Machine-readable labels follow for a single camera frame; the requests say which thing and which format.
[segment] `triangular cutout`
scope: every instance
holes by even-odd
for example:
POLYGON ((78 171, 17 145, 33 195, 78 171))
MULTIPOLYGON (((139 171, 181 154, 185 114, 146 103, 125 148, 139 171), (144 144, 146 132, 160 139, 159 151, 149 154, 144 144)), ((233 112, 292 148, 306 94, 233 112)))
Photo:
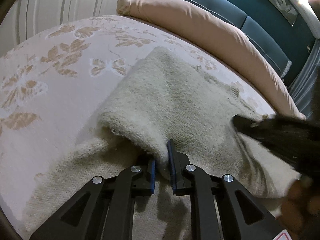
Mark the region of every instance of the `triangular cutout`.
POLYGON ((252 225, 263 219, 263 213, 240 190, 236 191, 236 198, 247 225, 252 225))
POLYGON ((82 213, 90 197, 90 192, 84 194, 62 217, 61 221, 72 225, 78 226, 82 213))

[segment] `label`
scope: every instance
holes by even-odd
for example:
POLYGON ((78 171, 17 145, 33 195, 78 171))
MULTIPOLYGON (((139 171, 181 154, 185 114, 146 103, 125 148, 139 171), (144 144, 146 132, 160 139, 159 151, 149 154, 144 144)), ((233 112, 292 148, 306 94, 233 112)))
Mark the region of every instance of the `label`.
POLYGON ((279 235, 273 240, 292 240, 287 230, 283 230, 279 235))

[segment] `long pillow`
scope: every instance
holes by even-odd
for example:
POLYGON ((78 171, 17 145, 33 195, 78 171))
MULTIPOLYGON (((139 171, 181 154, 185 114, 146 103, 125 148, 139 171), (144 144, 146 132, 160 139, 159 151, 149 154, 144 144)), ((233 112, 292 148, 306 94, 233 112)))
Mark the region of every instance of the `long pillow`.
POLYGON ((184 0, 119 0, 117 12, 191 41, 249 80, 279 114, 305 119, 280 77, 238 28, 184 0))

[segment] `teal wall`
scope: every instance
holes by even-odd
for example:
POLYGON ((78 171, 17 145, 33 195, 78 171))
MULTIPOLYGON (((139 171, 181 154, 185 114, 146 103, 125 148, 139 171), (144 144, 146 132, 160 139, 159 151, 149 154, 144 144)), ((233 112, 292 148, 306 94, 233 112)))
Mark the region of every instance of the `teal wall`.
POLYGON ((300 15, 293 26, 268 0, 228 0, 253 18, 279 44, 292 61, 284 83, 289 86, 308 58, 307 46, 312 48, 315 38, 300 15))

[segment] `white bed sheet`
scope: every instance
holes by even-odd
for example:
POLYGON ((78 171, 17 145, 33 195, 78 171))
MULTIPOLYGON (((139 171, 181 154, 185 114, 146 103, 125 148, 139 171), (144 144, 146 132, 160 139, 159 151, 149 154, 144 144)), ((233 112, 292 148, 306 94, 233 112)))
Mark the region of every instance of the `white bed sheet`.
POLYGON ((104 16, 43 31, 0 58, 0 206, 17 230, 49 165, 92 137, 99 106, 157 46, 235 86, 258 114, 274 113, 224 63, 145 22, 104 16))

